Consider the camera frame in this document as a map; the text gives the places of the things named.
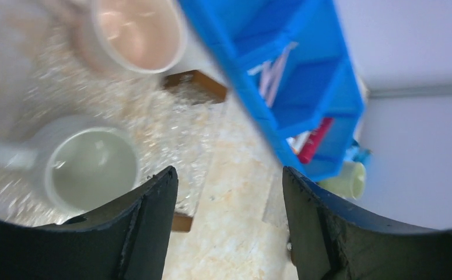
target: transparent acrylic sheet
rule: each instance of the transparent acrylic sheet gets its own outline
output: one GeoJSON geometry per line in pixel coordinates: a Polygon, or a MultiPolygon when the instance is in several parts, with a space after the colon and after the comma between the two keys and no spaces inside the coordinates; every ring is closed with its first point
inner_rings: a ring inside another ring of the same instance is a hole
{"type": "MultiPolygon", "coordinates": [[[[11,141],[30,138],[65,115],[87,114],[125,127],[140,148],[142,182],[173,165],[179,176],[176,211],[195,214],[218,136],[223,103],[199,101],[199,89],[182,85],[172,92],[161,76],[125,74],[117,80],[89,71],[71,47],[69,29],[49,30],[22,99],[11,141]]],[[[20,173],[0,169],[0,219],[25,226],[62,223],[73,217],[41,199],[20,173]]]]}

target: mug rim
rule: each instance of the mug rim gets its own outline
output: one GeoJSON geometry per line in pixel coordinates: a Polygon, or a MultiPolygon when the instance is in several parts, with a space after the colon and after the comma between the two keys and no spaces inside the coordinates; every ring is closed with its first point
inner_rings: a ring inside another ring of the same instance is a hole
{"type": "Polygon", "coordinates": [[[59,151],[69,141],[73,140],[74,138],[76,138],[80,135],[91,133],[91,132],[106,132],[108,134],[115,135],[115,136],[119,137],[124,143],[126,143],[126,145],[128,145],[128,147],[133,151],[133,154],[135,155],[135,180],[133,182],[133,186],[131,187],[131,189],[129,191],[134,190],[140,183],[141,167],[140,167],[139,152],[127,132],[120,130],[118,128],[114,128],[114,127],[102,127],[102,126],[90,127],[87,129],[83,129],[81,131],[77,131],[76,133],[72,134],[70,137],[67,137],[66,139],[64,139],[59,145],[57,145],[57,147],[54,149],[54,151],[50,154],[50,156],[47,160],[47,164],[45,165],[45,169],[44,169],[43,181],[44,181],[44,189],[45,189],[45,193],[47,194],[47,198],[53,204],[55,204],[56,206],[60,207],[61,209],[65,210],[65,211],[68,211],[68,212],[86,212],[86,210],[80,209],[76,206],[71,205],[70,203],[68,203],[64,199],[62,199],[59,196],[59,194],[56,192],[55,186],[54,186],[54,179],[52,177],[52,174],[53,174],[52,167],[54,165],[54,160],[55,160],[55,157],[57,156],[57,154],[59,154],[59,151]]]}
{"type": "Polygon", "coordinates": [[[125,59],[121,54],[119,54],[118,51],[116,51],[114,49],[114,47],[111,46],[111,44],[109,44],[107,39],[105,39],[103,31],[102,31],[102,27],[100,26],[100,23],[98,21],[100,0],[91,0],[90,1],[90,21],[95,30],[95,35],[97,37],[97,41],[102,46],[102,49],[104,49],[106,54],[114,62],[116,62],[123,68],[130,70],[130,71],[140,73],[140,74],[145,74],[145,73],[146,74],[158,74],[158,73],[165,72],[165,71],[169,70],[170,68],[172,68],[173,66],[175,66],[183,57],[184,51],[186,49],[186,44],[187,44],[187,35],[186,35],[186,29],[185,29],[185,23],[184,23],[183,16],[178,11],[178,9],[174,6],[174,5],[178,5],[178,3],[174,4],[173,0],[159,0],[159,1],[166,1],[169,3],[170,6],[173,7],[171,9],[172,10],[171,12],[173,13],[174,23],[177,24],[177,27],[179,30],[178,34],[180,36],[180,39],[179,39],[180,45],[178,46],[178,50],[174,54],[174,57],[165,67],[159,68],[159,69],[148,69],[148,68],[136,66],[135,64],[133,64],[130,61],[128,61],[127,59],[125,59]]]}

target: blue organizer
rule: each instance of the blue organizer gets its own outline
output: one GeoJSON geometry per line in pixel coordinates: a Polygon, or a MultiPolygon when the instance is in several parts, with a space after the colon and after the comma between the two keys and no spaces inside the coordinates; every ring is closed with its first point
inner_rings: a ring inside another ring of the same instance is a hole
{"type": "Polygon", "coordinates": [[[364,104],[332,0],[180,0],[190,22],[223,66],[277,157],[313,181],[336,176],[364,104]],[[272,108],[248,70],[293,49],[272,108]],[[334,123],[309,164],[286,138],[334,123]]]}

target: white wall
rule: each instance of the white wall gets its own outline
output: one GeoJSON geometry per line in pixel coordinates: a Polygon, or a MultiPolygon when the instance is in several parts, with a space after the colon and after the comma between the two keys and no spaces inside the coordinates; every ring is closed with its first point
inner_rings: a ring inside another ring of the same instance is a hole
{"type": "Polygon", "coordinates": [[[371,90],[452,84],[452,0],[335,0],[371,90]]]}
{"type": "Polygon", "coordinates": [[[361,143],[374,151],[360,206],[452,227],[452,96],[370,99],[361,143]]]}

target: cup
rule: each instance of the cup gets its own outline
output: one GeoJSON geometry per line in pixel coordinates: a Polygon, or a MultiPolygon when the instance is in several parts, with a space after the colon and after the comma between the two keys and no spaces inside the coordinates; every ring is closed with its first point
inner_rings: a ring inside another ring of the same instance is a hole
{"type": "Polygon", "coordinates": [[[0,142],[0,167],[21,170],[67,212],[100,207],[137,187],[137,149],[124,130],[83,115],[59,118],[24,143],[0,142]]]}
{"type": "Polygon", "coordinates": [[[79,52],[99,72],[161,73],[184,54],[186,29],[175,0],[41,1],[75,27],[79,52]]]}
{"type": "Polygon", "coordinates": [[[361,162],[344,162],[338,176],[318,185],[342,198],[359,199],[365,190],[366,170],[361,162]]]}

